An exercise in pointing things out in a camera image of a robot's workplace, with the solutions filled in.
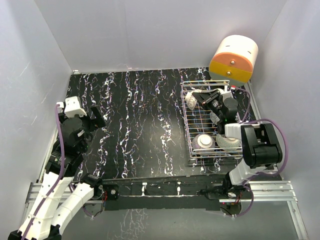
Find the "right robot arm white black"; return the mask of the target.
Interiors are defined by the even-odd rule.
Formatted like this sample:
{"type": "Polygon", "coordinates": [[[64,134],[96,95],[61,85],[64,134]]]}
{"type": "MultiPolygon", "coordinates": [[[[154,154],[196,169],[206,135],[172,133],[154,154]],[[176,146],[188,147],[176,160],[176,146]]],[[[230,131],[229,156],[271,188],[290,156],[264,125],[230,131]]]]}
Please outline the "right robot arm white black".
{"type": "Polygon", "coordinates": [[[219,118],[217,132],[226,138],[239,140],[242,147],[241,162],[225,175],[222,185],[202,190],[202,194],[215,193],[233,199],[248,188],[251,179],[263,175],[269,166],[278,163],[286,166],[288,148],[281,147],[276,134],[279,127],[273,121],[259,119],[238,123],[237,100],[218,89],[193,92],[192,96],[204,110],[212,111],[219,118]]]}

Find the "red white patterned bowl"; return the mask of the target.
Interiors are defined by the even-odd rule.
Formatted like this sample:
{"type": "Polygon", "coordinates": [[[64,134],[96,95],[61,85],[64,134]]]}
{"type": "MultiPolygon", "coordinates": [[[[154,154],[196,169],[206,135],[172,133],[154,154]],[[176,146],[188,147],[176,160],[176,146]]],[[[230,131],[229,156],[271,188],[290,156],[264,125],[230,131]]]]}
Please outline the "red white patterned bowl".
{"type": "Polygon", "coordinates": [[[210,116],[210,120],[212,121],[212,123],[214,125],[218,125],[220,118],[213,111],[210,112],[209,116],[210,116]]]}

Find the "purple striped bowl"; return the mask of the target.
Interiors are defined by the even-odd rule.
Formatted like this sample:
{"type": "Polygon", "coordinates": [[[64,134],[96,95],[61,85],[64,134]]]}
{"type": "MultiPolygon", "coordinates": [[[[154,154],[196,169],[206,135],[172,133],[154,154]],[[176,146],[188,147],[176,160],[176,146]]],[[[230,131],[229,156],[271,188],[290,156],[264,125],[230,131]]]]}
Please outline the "purple striped bowl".
{"type": "Polygon", "coordinates": [[[200,133],[192,140],[191,146],[193,151],[202,154],[215,148],[215,140],[206,133],[200,133]]]}

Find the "white orange patterned bowl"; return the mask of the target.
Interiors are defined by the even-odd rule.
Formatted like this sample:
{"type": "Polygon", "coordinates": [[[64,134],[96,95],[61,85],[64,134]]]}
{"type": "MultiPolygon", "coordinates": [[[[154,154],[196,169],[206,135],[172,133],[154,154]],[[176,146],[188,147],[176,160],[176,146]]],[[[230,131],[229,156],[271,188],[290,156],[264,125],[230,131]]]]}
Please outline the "white orange patterned bowl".
{"type": "Polygon", "coordinates": [[[189,91],[184,97],[184,101],[185,101],[187,107],[191,111],[193,111],[195,109],[195,107],[197,105],[197,102],[198,102],[197,99],[193,96],[194,92],[195,92],[194,90],[193,91],[189,91]]]}

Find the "green patterned white bowl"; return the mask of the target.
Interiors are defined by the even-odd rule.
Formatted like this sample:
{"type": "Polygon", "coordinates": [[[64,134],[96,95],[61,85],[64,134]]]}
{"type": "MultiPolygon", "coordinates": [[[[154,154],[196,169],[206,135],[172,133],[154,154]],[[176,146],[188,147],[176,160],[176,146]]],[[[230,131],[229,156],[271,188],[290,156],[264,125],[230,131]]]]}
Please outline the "green patterned white bowl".
{"type": "Polygon", "coordinates": [[[241,146],[241,141],[236,138],[223,137],[220,134],[216,135],[217,145],[224,151],[235,151],[241,146]]]}

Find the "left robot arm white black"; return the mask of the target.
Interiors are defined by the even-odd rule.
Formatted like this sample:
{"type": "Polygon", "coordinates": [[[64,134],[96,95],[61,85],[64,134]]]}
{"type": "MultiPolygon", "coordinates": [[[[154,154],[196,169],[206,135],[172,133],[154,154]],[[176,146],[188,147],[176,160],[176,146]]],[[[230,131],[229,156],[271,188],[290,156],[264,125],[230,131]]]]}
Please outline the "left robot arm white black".
{"type": "Polygon", "coordinates": [[[92,132],[106,123],[96,106],[90,108],[94,118],[87,116],[81,107],[69,107],[66,102],[57,104],[55,118],[59,141],[52,149],[45,167],[43,181],[35,202],[19,229],[12,231],[10,240],[60,240],[67,225],[90,200],[103,195],[102,179],[86,174],[68,198],[61,203],[65,190],[72,181],[83,154],[93,140],[92,132]]]}

